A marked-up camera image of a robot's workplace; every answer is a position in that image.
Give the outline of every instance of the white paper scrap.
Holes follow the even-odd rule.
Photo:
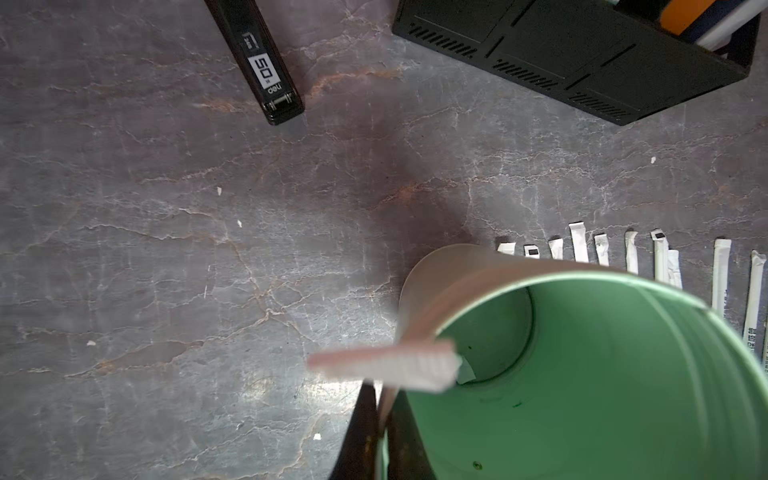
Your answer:
[[[541,256],[538,252],[538,247],[535,245],[523,245],[523,251],[526,257],[539,258]]]
[[[555,260],[563,260],[563,239],[553,238],[549,240],[549,251]]]
[[[744,344],[755,351],[757,336],[757,311],[760,309],[760,291],[763,288],[763,268],[766,256],[752,250],[752,270],[750,271],[750,291],[746,295],[746,318],[744,320]]]
[[[458,374],[456,376],[456,383],[459,385],[464,385],[467,382],[471,382],[472,380],[477,379],[477,376],[475,376],[475,370],[472,369],[472,366],[469,365],[469,362],[467,362],[467,359],[462,356],[462,364],[458,368]]]
[[[608,235],[601,233],[594,236],[594,248],[598,252],[598,263],[608,266]]]
[[[637,275],[637,247],[634,245],[634,238],[637,232],[629,230],[624,234],[624,247],[627,249],[627,272]]]
[[[667,276],[670,285],[683,289],[683,277],[680,275],[680,252],[677,250],[667,250]]]
[[[496,251],[499,253],[506,253],[507,255],[515,255],[516,244],[517,244],[516,242],[500,243]]]
[[[659,229],[650,232],[650,238],[654,239],[654,278],[657,282],[669,283],[669,260],[667,251],[670,244],[667,242],[667,236]]]
[[[331,379],[379,380],[385,386],[443,392],[455,385],[461,356],[450,339],[313,353],[307,368]]]
[[[574,260],[582,263],[589,263],[589,254],[587,254],[587,229],[584,222],[569,223],[571,229],[571,240],[574,243]]]
[[[715,257],[712,265],[712,308],[725,317],[725,295],[728,289],[728,256],[730,240],[715,240]]]

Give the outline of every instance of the ventilation slot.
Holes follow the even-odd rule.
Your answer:
[[[546,78],[544,75],[535,74],[530,70],[525,70],[523,67],[511,64],[508,61],[497,61],[493,69],[499,71],[510,78],[514,78],[519,81],[524,81],[531,85],[545,90],[551,90],[556,84],[556,81]]]
[[[631,114],[630,112],[617,107],[616,105],[609,104],[606,101],[602,101],[599,98],[591,97],[587,94],[577,93],[570,97],[568,100],[573,101],[582,107],[589,108],[600,114],[613,118],[622,118]]]
[[[434,45],[442,50],[461,55],[462,57],[472,58],[472,54],[478,50],[477,48],[473,48],[471,45],[463,44],[459,41],[453,40],[450,37],[440,35],[436,31],[431,31],[424,27],[411,28],[411,31],[409,31],[408,34],[412,35],[413,38],[418,38],[425,43]]]

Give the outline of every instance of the orange object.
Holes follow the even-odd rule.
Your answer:
[[[672,0],[661,12],[661,27],[679,35],[714,2],[715,0]]]

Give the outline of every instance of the black metal rack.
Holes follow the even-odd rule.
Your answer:
[[[759,23],[715,53],[605,0],[400,0],[392,31],[625,125],[746,78]]]

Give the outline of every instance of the gray marble surface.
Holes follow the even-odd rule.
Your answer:
[[[660,227],[709,299],[729,237],[741,330],[768,22],[748,79],[617,127],[393,37],[393,0],[260,4],[306,99],[279,127],[202,0],[0,5],[0,478],[325,478],[357,384],[306,355],[389,341],[450,243],[584,220],[623,266],[633,227],[650,277]]]

